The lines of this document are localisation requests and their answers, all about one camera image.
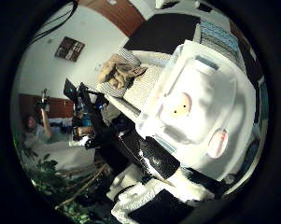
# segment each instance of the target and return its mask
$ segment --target computer screen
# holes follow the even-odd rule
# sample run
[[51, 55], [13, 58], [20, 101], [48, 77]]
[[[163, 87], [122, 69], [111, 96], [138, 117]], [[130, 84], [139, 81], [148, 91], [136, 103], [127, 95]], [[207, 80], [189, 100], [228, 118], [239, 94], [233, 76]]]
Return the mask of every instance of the computer screen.
[[77, 88], [70, 82], [70, 80], [68, 80], [68, 78], [64, 83], [63, 94], [73, 101], [74, 104], [77, 104]]

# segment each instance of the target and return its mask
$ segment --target wooden stick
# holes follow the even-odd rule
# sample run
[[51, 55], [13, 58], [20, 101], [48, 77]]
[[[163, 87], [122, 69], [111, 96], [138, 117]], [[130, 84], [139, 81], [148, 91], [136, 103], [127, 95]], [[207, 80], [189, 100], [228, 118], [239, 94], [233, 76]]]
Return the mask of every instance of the wooden stick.
[[55, 209], [59, 209], [60, 207], [64, 206], [67, 203], [71, 203], [72, 201], [75, 200], [75, 198], [84, 190], [86, 189], [90, 184], [92, 184], [94, 182], [94, 180], [104, 171], [104, 169], [106, 168], [106, 164], [103, 165], [98, 172], [96, 173], [96, 175], [89, 181], [87, 182], [81, 189], [79, 189], [74, 195], [73, 197], [65, 200], [64, 202], [60, 203], [59, 205], [55, 206]]
[[81, 173], [83, 171], [87, 171], [88, 169], [92, 168], [94, 165], [97, 165], [99, 163], [102, 163], [104, 161], [96, 161], [95, 163], [82, 167], [82, 168], [74, 168], [72, 170], [59, 170], [58, 173], [62, 176], [68, 176], [68, 175], [76, 175], [78, 173]]

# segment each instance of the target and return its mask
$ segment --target wire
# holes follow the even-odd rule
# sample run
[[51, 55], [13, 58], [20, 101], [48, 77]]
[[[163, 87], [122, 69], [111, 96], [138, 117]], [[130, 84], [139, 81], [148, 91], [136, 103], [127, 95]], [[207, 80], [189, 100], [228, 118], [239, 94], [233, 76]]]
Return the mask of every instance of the wire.
[[34, 44], [37, 40], [43, 38], [44, 36], [50, 34], [50, 33], [53, 32], [53, 31], [57, 30], [59, 27], [61, 27], [62, 25], [64, 25], [64, 24], [73, 16], [73, 14], [75, 13], [75, 11], [77, 10], [77, 0], [68, 0], [68, 1], [73, 3], [73, 8], [70, 10], [70, 15], [69, 15], [63, 22], [61, 22], [60, 24], [58, 24], [58, 25], [56, 25], [56, 26], [50, 28], [49, 30], [44, 31], [44, 32], [42, 32], [42, 33], [40, 33], [40, 34], [38, 34], [38, 35], [35, 35], [35, 37], [32, 39], [32, 41], [29, 43], [28, 46]]
[[64, 16], [66, 16], [66, 15], [67, 15], [68, 13], [70, 13], [72, 10], [73, 10], [73, 9], [68, 10], [68, 11], [65, 12], [62, 16], [57, 17], [56, 19], [54, 19], [54, 20], [52, 20], [52, 21], [49, 21], [49, 22], [43, 24], [43, 25], [41, 26], [41, 28], [42, 28], [42, 27], [45, 27], [45, 26], [47, 26], [47, 25], [49, 25], [49, 24], [51, 24], [51, 23], [53, 23], [54, 21], [57, 21], [58, 19], [60, 19], [60, 18], [62, 18], [62, 17], [64, 17]]

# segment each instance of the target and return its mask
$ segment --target white wall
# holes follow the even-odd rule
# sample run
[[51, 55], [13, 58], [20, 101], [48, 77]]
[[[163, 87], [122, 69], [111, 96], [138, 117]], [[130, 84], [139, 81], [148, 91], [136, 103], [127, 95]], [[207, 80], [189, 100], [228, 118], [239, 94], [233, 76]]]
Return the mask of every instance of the white wall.
[[208, 21], [213, 22], [216, 25], [220, 25], [226, 31], [231, 30], [231, 26], [227, 17], [221, 15], [220, 13], [212, 10], [210, 13], [198, 10], [194, 5], [194, 0], [181, 0], [180, 3], [176, 4], [174, 7], [169, 7], [166, 9], [156, 9], [155, 0], [130, 0], [131, 3], [138, 8], [143, 17], [148, 20], [154, 14], [161, 13], [182, 13], [193, 16], [198, 16]]
[[[69, 9], [70, 7], [65, 7], [57, 15], [62, 15]], [[54, 57], [65, 36], [85, 44], [75, 63]], [[26, 50], [18, 70], [21, 76], [19, 91], [39, 95], [41, 90], [47, 88], [49, 96], [66, 98], [63, 95], [63, 85], [67, 77], [74, 85], [84, 82], [95, 87], [99, 64], [122, 47], [127, 39], [127, 36], [105, 17], [89, 8], [78, 7], [64, 26]]]

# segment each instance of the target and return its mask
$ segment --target wooden door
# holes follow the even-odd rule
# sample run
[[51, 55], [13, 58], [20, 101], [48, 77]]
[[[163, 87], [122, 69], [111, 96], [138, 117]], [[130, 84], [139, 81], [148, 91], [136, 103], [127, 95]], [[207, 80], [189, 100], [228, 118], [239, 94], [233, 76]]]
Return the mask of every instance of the wooden door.
[[97, 11], [127, 36], [145, 21], [137, 8], [128, 0], [80, 0], [79, 4]]

